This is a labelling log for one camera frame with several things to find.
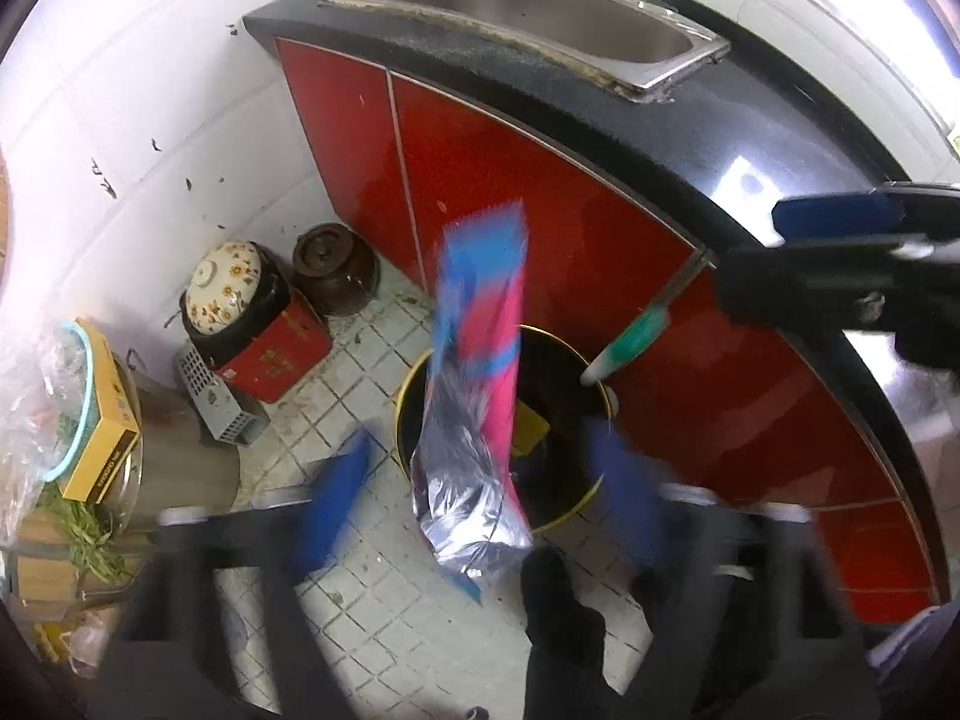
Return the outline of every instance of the countertop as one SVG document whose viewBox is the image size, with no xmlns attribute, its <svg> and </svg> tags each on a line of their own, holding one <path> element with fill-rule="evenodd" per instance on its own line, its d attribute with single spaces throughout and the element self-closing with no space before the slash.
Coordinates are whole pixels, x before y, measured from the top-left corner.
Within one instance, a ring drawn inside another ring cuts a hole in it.
<svg viewBox="0 0 960 720">
<path fill-rule="evenodd" d="M 680 10 L 704 23 L 703 11 Z M 770 211 L 784 196 L 905 179 L 862 125 L 837 114 L 839 103 L 824 104 L 810 85 L 795 83 L 796 66 L 735 25 L 704 24 L 733 42 L 718 63 L 633 103 L 544 57 L 438 23 L 279 0 L 244 24 L 271 52 L 277 37 L 337 50 L 516 119 L 645 197 L 691 240 L 717 252 L 779 242 Z M 936 442 L 952 435 L 943 388 L 932 374 L 906 367 L 890 343 L 853 341 L 859 352 L 840 333 L 791 338 L 869 426 L 918 514 L 934 565 L 944 565 L 928 480 L 908 435 L 918 423 L 927 442 L 932 425 L 942 433 Z"/>
</svg>

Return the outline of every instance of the foil packaging bag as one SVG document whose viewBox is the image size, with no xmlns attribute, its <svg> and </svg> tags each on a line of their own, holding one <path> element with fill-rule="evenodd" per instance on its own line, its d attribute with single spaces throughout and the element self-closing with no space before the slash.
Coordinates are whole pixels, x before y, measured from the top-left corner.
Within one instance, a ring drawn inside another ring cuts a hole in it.
<svg viewBox="0 0 960 720">
<path fill-rule="evenodd" d="M 438 563 L 471 580 L 533 545 L 510 477 L 525 256 L 518 204 L 445 230 L 413 508 Z"/>
</svg>

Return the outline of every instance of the white lid with flower pattern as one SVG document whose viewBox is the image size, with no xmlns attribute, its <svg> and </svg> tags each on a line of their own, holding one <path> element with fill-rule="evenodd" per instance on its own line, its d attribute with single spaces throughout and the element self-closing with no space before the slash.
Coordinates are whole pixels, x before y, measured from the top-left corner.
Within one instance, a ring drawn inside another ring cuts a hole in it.
<svg viewBox="0 0 960 720">
<path fill-rule="evenodd" d="M 186 314 L 205 336 L 237 321 L 260 283 L 260 253 L 250 241 L 224 241 L 203 255 L 186 288 Z"/>
</svg>

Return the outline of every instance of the sink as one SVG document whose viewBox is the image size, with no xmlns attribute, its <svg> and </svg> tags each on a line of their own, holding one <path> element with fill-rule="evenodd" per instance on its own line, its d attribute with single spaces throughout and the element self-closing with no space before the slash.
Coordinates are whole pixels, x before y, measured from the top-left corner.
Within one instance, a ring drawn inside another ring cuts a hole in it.
<svg viewBox="0 0 960 720">
<path fill-rule="evenodd" d="M 644 0 L 320 0 L 479 31 L 639 100 L 715 61 L 730 42 Z"/>
</svg>

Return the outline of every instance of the yellow cardboard box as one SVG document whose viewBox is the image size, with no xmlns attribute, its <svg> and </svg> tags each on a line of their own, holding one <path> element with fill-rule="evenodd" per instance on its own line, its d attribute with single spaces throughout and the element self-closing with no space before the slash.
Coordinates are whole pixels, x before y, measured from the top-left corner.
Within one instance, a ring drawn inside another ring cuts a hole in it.
<svg viewBox="0 0 960 720">
<path fill-rule="evenodd" d="M 93 347 L 93 389 L 100 420 L 69 474 L 59 479 L 61 494 L 75 501 L 99 503 L 117 470 L 140 436 L 140 427 L 120 380 L 110 344 L 85 319 L 77 319 Z"/>
</svg>

